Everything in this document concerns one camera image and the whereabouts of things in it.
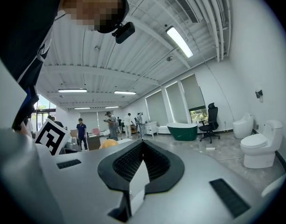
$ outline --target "floor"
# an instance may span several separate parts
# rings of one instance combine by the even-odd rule
[[[197,152],[207,154],[247,179],[259,192],[262,192],[270,183],[285,173],[277,157],[275,157],[274,165],[270,168],[246,168],[243,165],[244,153],[240,148],[240,140],[234,137],[233,132],[223,133],[220,136],[220,140],[213,138],[212,144],[209,143],[210,139],[204,139],[200,142],[200,135],[198,135],[195,141],[176,141],[171,135],[161,134],[155,135],[154,140],[175,146],[190,147]],[[119,140],[125,139],[126,136],[122,134],[118,138]],[[137,134],[133,134],[132,139],[135,140],[137,138]],[[147,135],[145,138],[153,140],[151,135]],[[105,139],[106,137],[100,137],[100,143],[103,143]],[[206,151],[207,147],[215,147],[215,150]]]

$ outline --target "orange ball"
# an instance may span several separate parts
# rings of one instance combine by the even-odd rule
[[[102,145],[100,145],[100,148],[107,148],[115,145],[118,145],[116,140],[105,140]]]

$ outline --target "white dresser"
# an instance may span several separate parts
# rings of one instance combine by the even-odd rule
[[[157,135],[158,135],[158,130],[157,130],[156,124],[157,124],[156,121],[144,124],[145,134],[150,134],[150,135],[152,135],[152,137],[154,137],[154,133],[157,133]]]

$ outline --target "toilet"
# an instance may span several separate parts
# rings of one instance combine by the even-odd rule
[[[233,132],[236,139],[243,139],[251,135],[254,118],[251,114],[245,113],[241,120],[233,123]]]
[[[245,167],[268,168],[273,165],[275,151],[279,149],[283,138],[282,127],[279,121],[269,120],[264,124],[263,133],[241,140]]]

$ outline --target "chair headrest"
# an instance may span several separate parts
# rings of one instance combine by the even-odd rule
[[[214,103],[211,103],[208,105],[208,109],[212,109],[212,108],[215,108]]]

